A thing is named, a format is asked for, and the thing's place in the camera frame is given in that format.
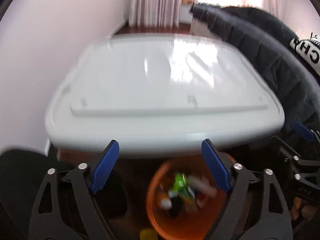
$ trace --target black and white pillow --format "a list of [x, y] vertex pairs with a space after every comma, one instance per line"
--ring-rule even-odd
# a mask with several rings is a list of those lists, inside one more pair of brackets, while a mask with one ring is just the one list
[[315, 35], [307, 40], [294, 38], [290, 41], [290, 47], [295, 56], [305, 67], [320, 80], [320, 36]]

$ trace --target pink curtain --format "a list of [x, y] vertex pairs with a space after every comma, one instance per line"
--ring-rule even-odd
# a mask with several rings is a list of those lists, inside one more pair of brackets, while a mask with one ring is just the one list
[[132, 0], [129, 25], [145, 27], [179, 26], [181, 0]]

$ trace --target dark gray bedding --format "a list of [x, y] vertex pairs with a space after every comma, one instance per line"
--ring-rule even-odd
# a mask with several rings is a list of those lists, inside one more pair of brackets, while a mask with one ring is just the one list
[[305, 152], [305, 158], [315, 159], [308, 150], [310, 143], [292, 131], [294, 121], [313, 130], [320, 129], [320, 86], [285, 47], [295, 34], [274, 17], [264, 21], [267, 13], [256, 13], [254, 17], [234, 7], [221, 9], [204, 4], [194, 4], [190, 11], [194, 18], [207, 23], [211, 32], [249, 59], [283, 106], [285, 123], [280, 136], [296, 150]]

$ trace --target orange bucket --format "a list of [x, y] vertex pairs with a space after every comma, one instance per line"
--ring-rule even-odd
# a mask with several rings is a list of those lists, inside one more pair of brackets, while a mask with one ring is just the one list
[[167, 240], [202, 240], [219, 215], [226, 194], [218, 190], [215, 198], [210, 198], [198, 213], [187, 214], [181, 211], [177, 218], [159, 209], [155, 201], [155, 192], [167, 173], [174, 171], [204, 175], [210, 184], [215, 182], [201, 155], [177, 157], [165, 162], [153, 176], [147, 192], [147, 215], [157, 233]]

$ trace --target wooden floor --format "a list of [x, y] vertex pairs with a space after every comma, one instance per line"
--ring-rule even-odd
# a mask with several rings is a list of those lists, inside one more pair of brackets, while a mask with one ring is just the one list
[[116, 34], [125, 33], [179, 33], [189, 34], [190, 24], [180, 23], [179, 28], [174, 26], [173, 28], [146, 28], [146, 27], [129, 27], [129, 25], [123, 26]]

